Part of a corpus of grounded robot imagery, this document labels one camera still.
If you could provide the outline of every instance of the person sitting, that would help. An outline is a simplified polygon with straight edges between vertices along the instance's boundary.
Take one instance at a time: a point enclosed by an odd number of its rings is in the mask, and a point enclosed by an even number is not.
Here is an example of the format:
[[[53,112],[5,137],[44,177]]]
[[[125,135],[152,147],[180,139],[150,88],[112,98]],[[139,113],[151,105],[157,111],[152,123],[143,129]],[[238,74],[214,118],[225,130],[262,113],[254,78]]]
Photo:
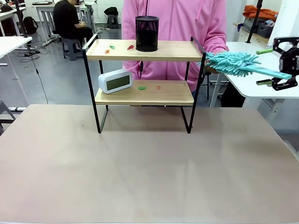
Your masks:
[[[79,22],[76,2],[76,0],[62,0],[56,3],[53,19],[55,30],[62,38],[79,40],[82,46],[83,39],[89,41],[93,31],[86,26],[85,22]]]

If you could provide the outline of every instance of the gray stool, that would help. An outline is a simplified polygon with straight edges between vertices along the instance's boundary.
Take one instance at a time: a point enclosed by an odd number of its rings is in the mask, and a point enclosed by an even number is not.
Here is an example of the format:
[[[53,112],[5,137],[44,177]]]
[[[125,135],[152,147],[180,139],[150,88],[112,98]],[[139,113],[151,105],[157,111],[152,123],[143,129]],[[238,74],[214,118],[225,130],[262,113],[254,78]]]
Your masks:
[[[70,57],[71,61],[75,61],[76,57],[82,56],[82,46],[80,44],[79,40],[70,40],[70,39],[62,39],[62,48],[64,51],[64,58],[65,56]]]
[[[109,15],[108,16],[108,27],[110,29],[119,29],[118,25],[118,16],[117,15]]]
[[[2,135],[4,132],[2,124],[12,124],[15,120],[14,115],[10,112],[5,103],[2,100],[0,100],[0,114],[2,114],[5,111],[13,118],[13,120],[0,119],[0,135]]]

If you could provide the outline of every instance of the shelf board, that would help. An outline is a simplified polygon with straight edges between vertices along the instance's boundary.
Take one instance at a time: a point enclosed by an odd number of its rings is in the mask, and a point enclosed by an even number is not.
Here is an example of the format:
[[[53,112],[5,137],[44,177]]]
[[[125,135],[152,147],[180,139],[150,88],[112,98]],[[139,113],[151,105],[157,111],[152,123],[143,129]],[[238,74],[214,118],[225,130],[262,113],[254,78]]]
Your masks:
[[[135,80],[132,87],[111,94],[99,89],[95,102],[97,105],[192,106],[194,99],[186,81]]]
[[[191,41],[159,41],[155,52],[136,50],[135,40],[97,39],[86,53],[90,60],[199,62],[202,54]]]
[[[244,27],[241,27],[241,29],[242,30],[244,30],[245,32],[247,32],[247,33],[250,33],[250,30],[248,31],[246,28],[244,28]],[[269,42],[269,38],[264,38],[264,37],[261,37],[259,34],[257,34],[257,33],[253,33],[252,34],[252,36],[253,37],[256,37],[258,40],[260,40],[260,41],[262,41],[262,42],[264,42],[264,43],[266,43],[266,44],[268,44],[268,42]]]

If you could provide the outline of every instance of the small clip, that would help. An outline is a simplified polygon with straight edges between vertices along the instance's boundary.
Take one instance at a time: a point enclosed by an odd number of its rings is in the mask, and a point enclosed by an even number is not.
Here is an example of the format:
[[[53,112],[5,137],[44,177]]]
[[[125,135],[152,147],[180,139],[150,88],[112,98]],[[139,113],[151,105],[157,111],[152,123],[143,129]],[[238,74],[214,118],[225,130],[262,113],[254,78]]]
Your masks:
[[[128,47],[127,50],[130,50],[130,49],[133,49],[133,48],[134,48],[134,45],[131,45],[131,46]]]

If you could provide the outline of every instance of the table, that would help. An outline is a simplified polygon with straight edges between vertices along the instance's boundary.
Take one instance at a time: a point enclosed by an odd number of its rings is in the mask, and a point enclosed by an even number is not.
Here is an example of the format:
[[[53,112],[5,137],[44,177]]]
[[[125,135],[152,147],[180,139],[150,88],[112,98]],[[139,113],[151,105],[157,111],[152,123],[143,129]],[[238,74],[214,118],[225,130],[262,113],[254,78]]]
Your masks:
[[[32,40],[32,37],[22,37],[22,36],[5,36],[5,37],[0,37],[0,58],[2,57],[6,57],[7,58],[7,61],[9,63],[9,66],[11,66],[12,70],[13,70],[13,73],[14,73],[14,76],[13,76],[13,79],[17,80],[19,85],[20,85],[20,88],[23,92],[23,95],[25,97],[25,100],[27,102],[27,104],[29,105],[29,101],[28,101],[28,98],[27,98],[27,95],[19,81],[19,78],[14,70],[14,66],[13,66],[13,63],[10,59],[10,56],[9,56],[9,53],[12,52],[13,50],[17,49],[18,47],[28,43],[29,41]]]
[[[53,10],[54,10],[54,6],[55,4],[50,4],[50,5],[31,5],[31,7],[35,7],[36,11],[37,11],[37,15],[38,15],[38,19],[40,21],[40,23],[42,24],[44,22],[44,25],[46,27],[46,32],[44,30],[43,25],[41,25],[42,27],[42,31],[43,31],[43,36],[45,38],[45,41],[47,42],[48,37],[52,37],[55,36],[55,34],[53,34],[53,30],[55,30],[55,25],[53,22]],[[76,5],[75,6],[77,9],[77,12],[79,13],[79,18],[82,21],[85,21],[87,23],[87,25],[94,30],[95,32],[95,25],[94,25],[94,21],[92,19],[92,16],[87,8],[87,6],[85,4],[81,4],[81,5]]]
[[[91,106],[31,105],[17,118],[0,137],[1,221],[299,220],[298,161],[257,111],[199,108],[188,135],[180,108],[110,110],[102,135]]]
[[[257,50],[261,50],[256,45],[244,42],[228,42],[227,46],[229,47],[230,51],[234,52],[242,51],[255,54]],[[262,67],[279,71],[279,57],[276,55],[276,53],[260,55],[258,60],[262,63]],[[221,84],[221,76],[222,74],[218,76],[216,82],[211,101],[211,107],[215,106],[215,102],[219,92],[219,87]],[[271,106],[272,110],[267,116],[267,120],[269,122],[272,122],[275,119],[277,112],[279,111],[286,99],[299,99],[299,87],[294,87],[282,91],[275,91],[273,88],[268,87],[266,85],[258,86],[256,84],[256,81],[269,79],[269,76],[261,75],[258,73],[253,73],[253,75],[249,75],[245,78],[235,77],[232,75],[225,76],[239,91],[239,93],[246,98],[243,107],[257,109],[261,104],[262,100],[265,100],[269,104],[269,106]]]
[[[20,10],[21,11],[26,10],[26,7],[20,7]],[[5,33],[4,33],[4,30],[3,30],[3,26],[1,24],[1,21],[5,20],[5,19],[8,19],[8,18],[13,19],[15,31],[16,31],[18,36],[21,36],[20,32],[19,32],[19,29],[18,29],[18,26],[17,26],[17,23],[15,21],[15,17],[14,17],[15,12],[16,12],[16,9],[8,11],[6,13],[0,13],[0,30],[1,30],[1,33],[2,33],[3,36],[5,36]]]

